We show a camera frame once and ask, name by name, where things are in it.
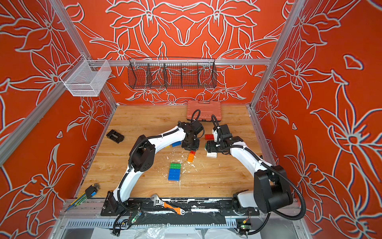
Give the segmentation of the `small orange lego brick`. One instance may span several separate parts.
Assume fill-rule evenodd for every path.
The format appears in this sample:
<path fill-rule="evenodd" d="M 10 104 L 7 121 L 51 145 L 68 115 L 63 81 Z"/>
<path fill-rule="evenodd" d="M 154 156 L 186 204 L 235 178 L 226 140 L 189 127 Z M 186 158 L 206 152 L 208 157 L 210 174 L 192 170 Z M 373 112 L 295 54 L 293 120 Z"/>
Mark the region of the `small orange lego brick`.
<path fill-rule="evenodd" d="M 194 158 L 195 158 L 195 155 L 190 153 L 189 156 L 188 156 L 187 161 L 188 162 L 194 162 Z"/>

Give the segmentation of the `green lego brick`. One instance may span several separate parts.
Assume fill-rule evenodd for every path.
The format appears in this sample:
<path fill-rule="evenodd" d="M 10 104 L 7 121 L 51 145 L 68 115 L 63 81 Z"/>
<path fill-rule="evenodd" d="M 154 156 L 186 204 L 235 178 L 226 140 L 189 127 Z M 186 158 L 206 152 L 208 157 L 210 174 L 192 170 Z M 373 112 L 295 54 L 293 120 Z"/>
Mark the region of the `green lego brick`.
<path fill-rule="evenodd" d="M 170 163 L 170 169 L 181 169 L 181 167 L 180 163 Z"/>

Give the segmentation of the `wide red lego brick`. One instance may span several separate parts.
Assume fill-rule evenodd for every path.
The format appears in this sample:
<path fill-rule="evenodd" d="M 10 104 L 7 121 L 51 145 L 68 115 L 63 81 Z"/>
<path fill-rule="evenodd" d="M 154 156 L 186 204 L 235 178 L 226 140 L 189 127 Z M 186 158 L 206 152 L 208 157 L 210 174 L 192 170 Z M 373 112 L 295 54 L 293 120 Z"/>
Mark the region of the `wide red lego brick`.
<path fill-rule="evenodd" d="M 212 134 L 205 134 L 205 139 L 206 140 L 214 140 L 214 135 L 212 135 Z"/>

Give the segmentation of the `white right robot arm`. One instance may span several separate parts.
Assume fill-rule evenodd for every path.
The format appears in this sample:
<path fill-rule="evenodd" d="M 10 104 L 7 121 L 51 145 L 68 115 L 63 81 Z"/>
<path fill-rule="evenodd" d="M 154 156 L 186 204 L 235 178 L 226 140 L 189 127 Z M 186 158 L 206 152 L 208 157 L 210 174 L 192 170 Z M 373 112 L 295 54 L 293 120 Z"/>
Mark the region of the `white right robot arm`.
<path fill-rule="evenodd" d="M 285 170 L 261 159 L 240 137 L 228 138 L 222 142 L 208 140 L 205 149 L 208 153 L 232 155 L 253 175 L 253 190 L 234 196 L 241 208 L 257 208 L 263 213 L 269 213 L 292 204 Z"/>

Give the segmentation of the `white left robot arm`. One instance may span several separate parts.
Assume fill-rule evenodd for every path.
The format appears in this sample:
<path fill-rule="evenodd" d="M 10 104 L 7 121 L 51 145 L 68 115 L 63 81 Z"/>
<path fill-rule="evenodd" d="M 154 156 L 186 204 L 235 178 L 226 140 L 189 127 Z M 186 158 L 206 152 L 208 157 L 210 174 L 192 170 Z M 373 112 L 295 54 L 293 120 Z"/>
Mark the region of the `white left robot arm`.
<path fill-rule="evenodd" d="M 128 210 L 127 201 L 132 189 L 139 177 L 153 165 L 155 154 L 176 142 L 180 142 L 185 150 L 197 151 L 200 146 L 198 134 L 202 131 L 202 124 L 193 120 L 180 121 L 173 129 L 160 135 L 141 135 L 129 153 L 128 167 L 123 178 L 113 191 L 108 191 L 101 215 L 115 216 Z"/>

